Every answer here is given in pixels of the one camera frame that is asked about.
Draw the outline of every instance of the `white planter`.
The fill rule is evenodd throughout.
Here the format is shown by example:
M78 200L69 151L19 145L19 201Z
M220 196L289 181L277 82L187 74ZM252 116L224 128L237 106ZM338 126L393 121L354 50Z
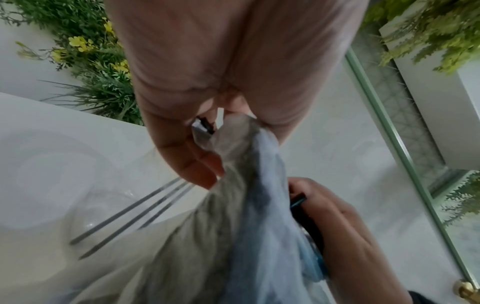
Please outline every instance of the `white planter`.
M385 37L393 32L408 11L380 29ZM389 43L393 48L398 42ZM414 64L415 52L395 59L405 83L430 130L440 153L450 168L480 169L480 62L469 62L451 75L434 72L442 54Z

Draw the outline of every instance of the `crumpled cloth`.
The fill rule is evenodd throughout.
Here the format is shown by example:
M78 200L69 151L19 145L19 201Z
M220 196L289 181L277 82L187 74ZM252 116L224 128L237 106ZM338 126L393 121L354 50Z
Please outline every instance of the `crumpled cloth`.
M275 136L246 115L229 116L214 135L193 134L225 168L194 212L127 235L1 302L328 303L314 251L290 214Z

